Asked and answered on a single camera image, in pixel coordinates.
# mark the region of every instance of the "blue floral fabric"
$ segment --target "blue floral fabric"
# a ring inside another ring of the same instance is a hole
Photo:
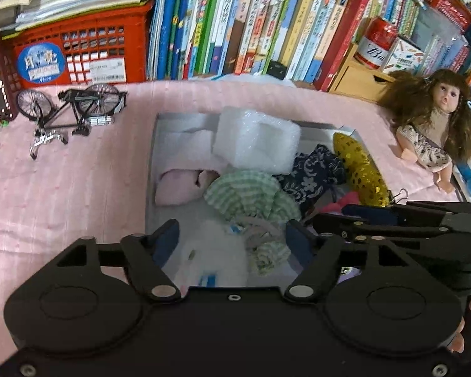
[[[298,204],[302,217],[325,192],[346,182],[342,160],[324,145],[317,145],[311,154],[299,153],[291,173],[275,177]]]

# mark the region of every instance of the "barcode label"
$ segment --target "barcode label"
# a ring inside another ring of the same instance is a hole
[[[89,69],[93,83],[126,82],[124,58],[90,61]]]

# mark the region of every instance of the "human hand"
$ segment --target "human hand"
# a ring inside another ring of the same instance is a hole
[[[461,335],[461,331],[463,328],[464,319],[461,320],[461,324],[459,324],[456,331],[456,336],[453,338],[452,343],[450,343],[450,346],[448,346],[451,351],[458,351],[459,353],[462,353],[464,351],[464,338]]]

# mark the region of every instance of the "doll face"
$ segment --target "doll face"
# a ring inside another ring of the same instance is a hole
[[[461,91],[446,83],[437,83],[432,90],[432,97],[436,106],[439,106],[445,113],[452,113],[457,109],[458,97]]]

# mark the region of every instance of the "doll hair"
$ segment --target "doll hair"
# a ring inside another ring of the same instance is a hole
[[[439,69],[430,77],[413,76],[406,71],[390,74],[395,81],[388,86],[378,104],[392,112],[395,127],[407,124],[426,125],[431,123],[435,108],[432,96],[438,83],[445,83],[460,90],[457,109],[450,114],[448,138],[445,151],[453,161],[471,159],[471,89],[463,76],[449,69]]]

